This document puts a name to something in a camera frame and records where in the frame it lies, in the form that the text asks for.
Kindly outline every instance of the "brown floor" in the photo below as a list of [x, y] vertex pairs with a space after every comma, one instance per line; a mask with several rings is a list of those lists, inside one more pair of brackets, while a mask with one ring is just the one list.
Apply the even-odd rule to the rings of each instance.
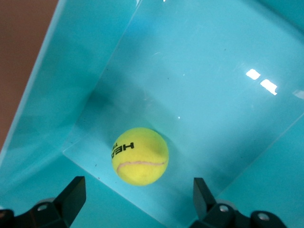
[[0, 0], [0, 148], [56, 5], [57, 0]]

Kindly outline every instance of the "metal bolt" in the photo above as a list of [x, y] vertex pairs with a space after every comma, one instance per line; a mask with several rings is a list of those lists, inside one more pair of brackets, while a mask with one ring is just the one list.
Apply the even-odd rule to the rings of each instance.
[[4, 218], [5, 214], [6, 214], [5, 210], [0, 211], [0, 219]]
[[37, 211], [42, 211], [42, 210], [45, 210], [46, 208], [48, 208], [48, 205], [47, 204], [42, 204], [38, 207]]
[[219, 210], [221, 212], [228, 212], [229, 208], [226, 205], [220, 205]]
[[258, 213], [257, 216], [259, 217], [260, 220], [263, 220], [263, 221], [269, 221], [270, 220], [269, 216], [265, 213]]

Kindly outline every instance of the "tennis ball seam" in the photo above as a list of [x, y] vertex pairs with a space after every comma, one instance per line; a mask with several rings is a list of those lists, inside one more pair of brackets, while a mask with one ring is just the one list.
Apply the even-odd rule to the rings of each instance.
[[116, 172], [119, 173], [119, 170], [127, 165], [137, 165], [137, 164], [141, 164], [141, 165], [155, 165], [155, 166], [161, 166], [166, 164], [167, 161], [161, 162], [161, 163], [154, 163], [154, 162], [148, 162], [148, 161], [126, 161], [124, 163], [120, 163], [116, 169]]

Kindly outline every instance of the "yellow tennis ball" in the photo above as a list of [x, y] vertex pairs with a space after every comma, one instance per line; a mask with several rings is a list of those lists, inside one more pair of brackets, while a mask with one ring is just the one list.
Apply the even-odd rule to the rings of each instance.
[[112, 149], [112, 165], [125, 182], [143, 186], [165, 172], [169, 151], [164, 139], [148, 128], [133, 128], [118, 137]]

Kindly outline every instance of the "blue plastic bin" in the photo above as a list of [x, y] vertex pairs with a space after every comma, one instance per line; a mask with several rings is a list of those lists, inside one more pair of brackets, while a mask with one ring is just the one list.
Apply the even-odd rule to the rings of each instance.
[[[247, 216], [304, 224], [303, 1], [61, 0], [0, 153], [21, 214], [84, 175], [72, 227], [188, 227], [193, 178]], [[116, 176], [133, 127], [166, 140], [164, 175]]]

